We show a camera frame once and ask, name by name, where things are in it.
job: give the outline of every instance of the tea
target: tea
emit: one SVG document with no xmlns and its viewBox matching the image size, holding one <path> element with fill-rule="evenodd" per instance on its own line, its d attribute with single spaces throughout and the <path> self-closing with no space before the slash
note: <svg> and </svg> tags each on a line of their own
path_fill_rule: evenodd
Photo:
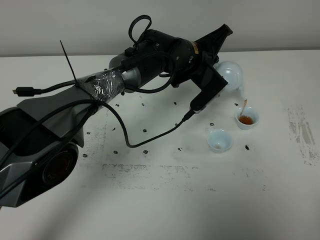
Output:
<svg viewBox="0 0 320 240">
<path fill-rule="evenodd" d="M 244 116 L 244 115 L 242 115 L 242 116 L 240 116 L 238 119 L 239 119 L 239 121 L 240 121 L 241 123 L 246 124 L 246 125 L 254 124 L 254 121 L 253 121 L 252 118 L 249 117 L 249 116 Z"/>
</svg>

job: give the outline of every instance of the white table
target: white table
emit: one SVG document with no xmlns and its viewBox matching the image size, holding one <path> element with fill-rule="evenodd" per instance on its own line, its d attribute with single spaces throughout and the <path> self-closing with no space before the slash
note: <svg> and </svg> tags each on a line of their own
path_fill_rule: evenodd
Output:
<svg viewBox="0 0 320 240">
<path fill-rule="evenodd" d="M 116 118 L 103 109 L 85 125 L 90 134 L 67 180 L 18 208 L 0 210 L 0 239 L 320 239 L 320 50 L 219 56 L 242 67 L 248 105 L 260 113 L 256 128 L 237 127 L 234 103 L 241 102 L 233 94 L 170 135 L 129 149 Z M 70 60 L 80 77 L 108 67 L 112 57 Z M 63 56 L 0 58 L 0 73 L 0 110 L 22 100 L 12 94 L 17 86 L 45 88 L 72 79 Z M 110 104 L 119 104 L 129 138 L 138 143 L 180 121 L 198 92 L 190 81 L 157 94 L 119 95 Z M 209 150 L 213 128 L 232 134 L 228 152 Z"/>
</svg>

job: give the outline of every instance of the robotic arm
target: robotic arm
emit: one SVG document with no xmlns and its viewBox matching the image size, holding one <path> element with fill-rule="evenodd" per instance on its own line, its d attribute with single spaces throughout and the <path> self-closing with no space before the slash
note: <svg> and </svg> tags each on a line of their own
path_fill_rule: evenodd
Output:
<svg viewBox="0 0 320 240">
<path fill-rule="evenodd" d="M 135 41 L 132 30 L 141 19 L 150 23 Z M 228 84 L 213 68 L 222 44 L 233 33 L 227 25 L 195 42 L 151 30 L 150 26 L 147 15 L 132 22 L 129 37 L 134 45 L 113 58 L 109 70 L 47 89 L 18 87 L 13 91 L 18 96 L 32 97 L 74 85 L 56 95 L 23 100 L 0 112 L 0 206 L 18 207 L 63 182 L 76 165 L 77 145 L 84 146 L 82 127 L 101 106 L 115 114 L 127 146 L 136 148 L 174 131 L 202 111 Z M 141 89 L 157 76 L 169 80 L 157 89 Z M 177 88 L 189 79 L 201 92 L 191 101 L 181 122 L 161 135 L 131 145 L 122 119 L 108 102 L 124 92 L 151 94 L 169 85 Z"/>
</svg>

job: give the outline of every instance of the white wall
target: white wall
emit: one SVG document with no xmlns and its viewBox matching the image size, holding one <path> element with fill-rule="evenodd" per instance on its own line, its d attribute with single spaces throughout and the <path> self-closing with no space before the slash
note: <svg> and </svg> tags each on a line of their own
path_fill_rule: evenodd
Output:
<svg viewBox="0 0 320 240">
<path fill-rule="evenodd" d="M 69 54 L 118 54 L 142 14 L 189 40 L 225 23 L 223 51 L 320 48 L 319 11 L 319 0 L 1 0 L 0 56 L 61 54 L 59 40 Z"/>
</svg>

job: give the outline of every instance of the plastic wrap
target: plastic wrap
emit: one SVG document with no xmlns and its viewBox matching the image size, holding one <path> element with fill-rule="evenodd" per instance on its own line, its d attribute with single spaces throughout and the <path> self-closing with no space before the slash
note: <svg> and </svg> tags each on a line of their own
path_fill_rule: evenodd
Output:
<svg viewBox="0 0 320 240">
<path fill-rule="evenodd" d="M 97 72 L 79 80 L 81 86 L 96 100 L 108 103 L 125 90 L 120 70 Z"/>
</svg>

